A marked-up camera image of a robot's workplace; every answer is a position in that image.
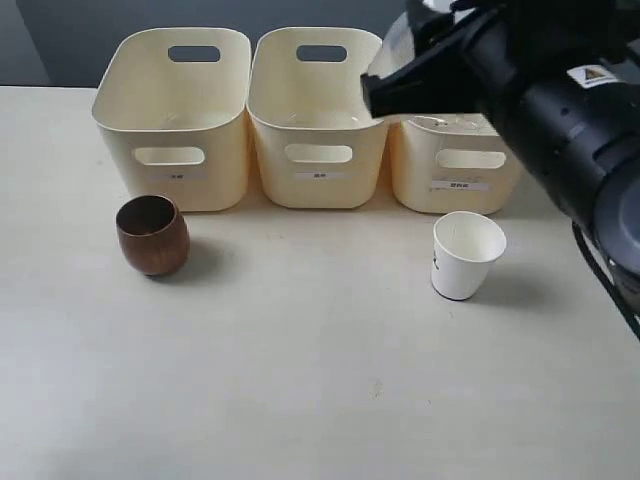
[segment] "plastic storage bin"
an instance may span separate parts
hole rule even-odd
[[[488,214],[509,200],[522,167],[482,115],[416,117],[390,140],[396,198],[412,210]]]
[[[371,198],[387,125],[369,115],[360,74],[380,44],[377,36],[350,28],[284,28],[260,39],[248,110],[272,201],[354,208]],[[327,57],[335,52],[342,58]]]
[[[160,28],[127,38],[98,89],[93,117],[131,195],[183,211],[221,210],[248,182],[246,36]]]

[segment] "black cable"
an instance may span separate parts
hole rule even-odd
[[[578,225],[574,223],[571,228],[573,230],[573,236],[576,239],[576,243],[578,244],[578,249],[580,250],[580,253],[582,253],[585,262],[587,262],[587,265],[589,265],[589,268],[591,269],[593,274],[607,291],[609,297],[611,297],[611,300],[613,300],[613,303],[620,311],[620,314],[627,322],[627,325],[629,325],[631,331],[634,333],[638,341],[640,341],[640,323],[638,323],[638,319],[633,313],[633,310],[631,309],[627,301],[622,297],[613,282],[609,280],[607,274],[604,273],[602,268],[600,268],[600,265],[598,265],[598,262],[593,257],[591,250],[589,250],[589,247],[587,246],[587,242],[585,241],[584,234],[582,233],[582,230],[580,230],[580,227],[578,227]]]

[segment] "cup rim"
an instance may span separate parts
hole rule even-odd
[[[479,218],[482,219],[483,222],[488,223],[492,227],[494,227],[496,229],[496,232],[499,233],[499,237],[500,237],[500,240],[501,240],[501,243],[502,243],[502,246],[499,249],[498,253],[496,255],[493,255],[493,256],[489,257],[488,259],[485,259],[485,260],[473,260],[473,259],[470,259],[470,258],[461,257],[460,255],[456,255],[455,253],[453,253],[438,238],[438,225],[443,220],[445,220],[445,219],[447,219],[449,217],[452,217],[452,216],[473,216],[473,217],[476,217],[476,218],[479,217]],[[460,260],[460,261],[466,262],[466,263],[483,264],[483,263],[495,262],[497,259],[499,259],[504,254],[505,250],[507,249],[507,236],[505,235],[504,230],[502,230],[502,227],[500,227],[500,225],[498,225],[496,222],[491,220],[489,217],[486,217],[484,215],[481,215],[481,214],[475,213],[475,212],[468,212],[466,210],[458,210],[458,211],[455,211],[455,212],[450,212],[450,213],[447,213],[446,215],[443,215],[442,217],[440,217],[438,219],[438,221],[436,221],[436,223],[433,225],[433,240],[448,255],[450,255],[451,257],[455,258],[456,260]]]
[[[158,198],[158,199],[164,200],[165,202],[168,202],[169,205],[171,205],[173,216],[171,217],[171,220],[169,220],[169,222],[164,227],[158,230],[154,230],[153,232],[143,233],[143,234],[130,233],[120,226],[120,215],[124,211],[124,209],[129,207],[133,202],[140,201],[143,198]],[[164,195],[140,195],[130,199],[128,202],[126,202],[124,205],[120,207],[120,209],[118,210],[118,213],[116,213],[116,227],[118,228],[118,231],[120,233],[122,233],[123,235],[126,235],[127,237],[131,237],[131,238],[151,237],[153,235],[157,235],[161,232],[164,232],[169,227],[171,227],[176,222],[176,219],[178,218],[178,212],[179,212],[178,206],[169,197],[165,197]]]

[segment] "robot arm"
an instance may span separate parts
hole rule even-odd
[[[617,17],[614,0],[541,3],[458,0],[440,12],[409,0],[362,76],[364,100],[374,117],[484,114],[597,248],[615,286],[599,278],[631,322],[640,313],[640,86],[603,59],[630,55],[636,12]],[[632,328],[640,339],[635,319]]]

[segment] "warning label sticker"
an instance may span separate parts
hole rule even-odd
[[[620,80],[602,65],[582,65],[567,71],[582,88],[593,88],[607,83],[619,83]]]

